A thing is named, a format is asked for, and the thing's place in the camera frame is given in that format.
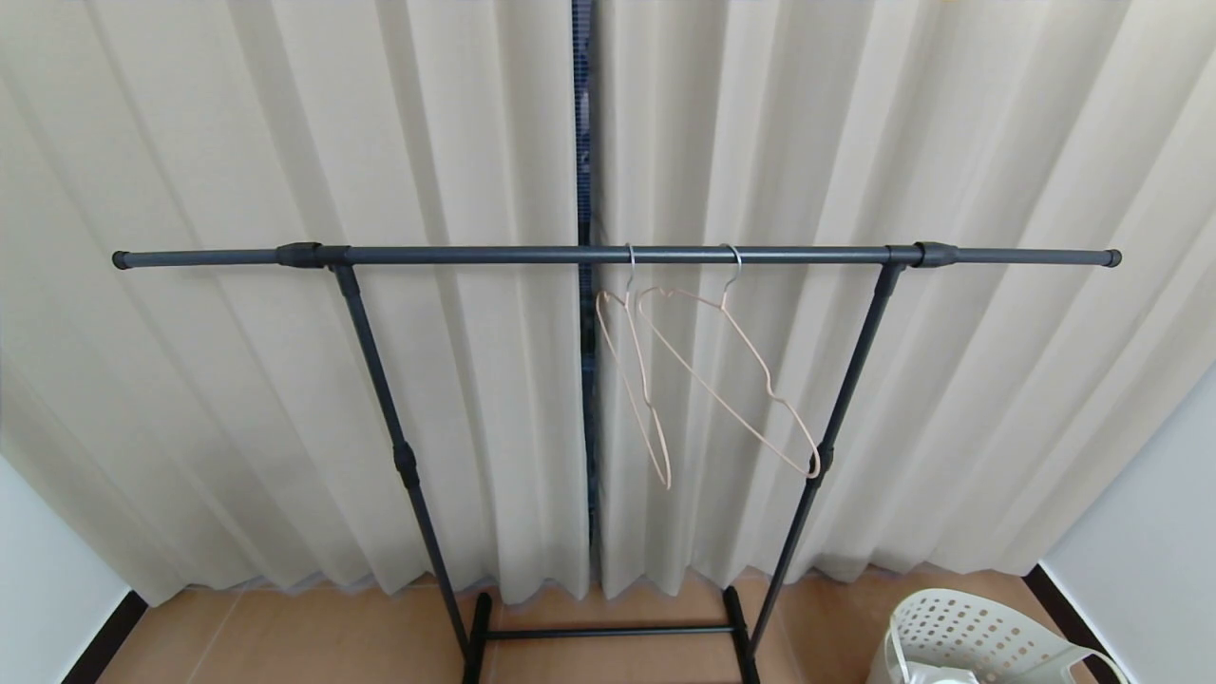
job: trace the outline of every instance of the laundry basket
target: laundry basket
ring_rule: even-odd
[[[1076,646],[996,601],[925,589],[903,599],[874,654],[867,684],[902,684],[907,662],[969,669],[981,684],[1075,684],[1069,667],[1098,656],[1124,684],[1105,655]]]

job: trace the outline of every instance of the baseboard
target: baseboard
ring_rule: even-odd
[[[1030,574],[1021,579],[1030,588],[1030,592],[1035,594],[1035,598],[1038,599],[1038,602],[1047,609],[1047,615],[1052,616],[1052,621],[1064,633],[1065,639],[1110,657],[1110,652],[1107,651],[1107,647],[1098,640],[1098,637],[1090,629],[1090,626],[1086,624],[1081,615],[1073,607],[1073,604],[1064,596],[1059,587],[1052,582],[1043,566],[1036,565],[1030,571]],[[1098,684],[1119,684],[1119,679],[1110,672],[1110,668],[1098,661],[1098,658],[1090,657],[1085,661],[1085,665],[1090,668],[1093,678],[1098,680]]]
[[[106,624],[101,626],[97,635],[89,643],[89,647],[77,658],[75,665],[63,678],[63,684],[94,684],[97,682],[147,609],[148,605],[143,599],[139,598],[135,592],[128,592],[118,602],[114,612],[109,613]]]

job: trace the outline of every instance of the floor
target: floor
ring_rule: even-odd
[[[748,571],[736,587],[748,624],[767,581]],[[840,584],[817,576],[786,587],[758,656],[766,684],[861,684],[886,629],[908,594],[948,587],[1009,605],[1052,624],[1021,578],[995,572],[952,574],[866,572]],[[460,598],[466,626],[475,593]],[[602,626],[613,621],[724,621],[721,593],[689,573],[679,596],[638,583],[609,601],[598,588],[576,601],[556,587],[507,609],[495,628]],[[737,682],[726,634],[623,637],[491,643],[482,682]],[[1093,679],[1074,668],[1079,683]],[[461,658],[438,588],[423,578],[387,596],[319,585],[288,595],[272,588],[188,589],[148,610],[101,678],[103,684],[229,682],[458,682]]]

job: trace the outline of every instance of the hanging rail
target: hanging rail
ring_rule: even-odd
[[[801,498],[792,516],[789,529],[772,581],[765,594],[755,628],[748,626],[734,587],[722,592],[727,621],[714,624],[680,626],[618,626],[556,629],[506,629],[489,628],[492,601],[489,594],[480,594],[473,613],[472,630],[466,634],[465,624],[456,605],[456,595],[447,578],[443,553],[435,536],[434,525],[422,494],[417,459],[405,441],[401,425],[393,404],[388,379],[381,363],[379,352],[372,337],[371,323],[364,308],[359,281],[354,268],[359,264],[733,264],[737,258],[749,264],[880,264],[883,268],[874,285],[874,293],[858,332],[849,368],[845,371],[832,417],[820,443],[823,458],[820,476],[806,480]],[[844,422],[845,411],[861,377],[883,312],[895,291],[900,273],[905,268],[936,268],[950,264],[1064,264],[1114,268],[1122,260],[1119,250],[974,250],[940,242],[916,242],[885,247],[593,247],[593,246],[540,246],[540,247],[350,247],[321,245],[319,242],[294,242],[274,250],[199,250],[191,252],[114,252],[112,260],[119,269],[145,267],[199,267],[238,264],[280,264],[294,268],[328,268],[338,280],[342,296],[350,309],[351,323],[359,337],[360,349],[372,379],[376,397],[384,416],[385,430],[393,445],[393,461],[401,476],[401,483],[410,497],[418,528],[422,532],[427,555],[430,559],[440,593],[447,609],[449,619],[456,632],[456,640],[465,657],[463,682],[475,684],[482,673],[482,661],[488,641],[516,639],[556,639],[585,637],[666,635],[666,634],[715,634],[728,633],[734,644],[739,675],[744,684],[758,684],[756,650],[764,637],[769,618],[777,604],[777,595],[786,581],[786,573],[798,548],[799,538],[810,514],[815,495],[832,466],[835,438]]]

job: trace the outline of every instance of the curtain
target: curtain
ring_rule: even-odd
[[[1124,251],[1118,269],[908,270],[787,579],[867,564],[1028,571],[1216,357],[1216,12],[1204,2],[599,0],[596,230],[609,243]],[[733,267],[638,267],[717,301]],[[877,268],[753,267],[731,310],[816,434]],[[627,268],[601,286],[624,293]],[[654,325],[787,453],[809,450],[713,308]],[[608,335],[634,360],[619,309]],[[609,595],[776,565],[803,477],[657,343],[654,477],[599,358]],[[647,420],[647,434],[657,430]]]
[[[150,602],[429,570],[332,276],[114,250],[574,243],[563,2],[0,9],[0,452]],[[364,268],[457,585],[589,582],[574,267]]]

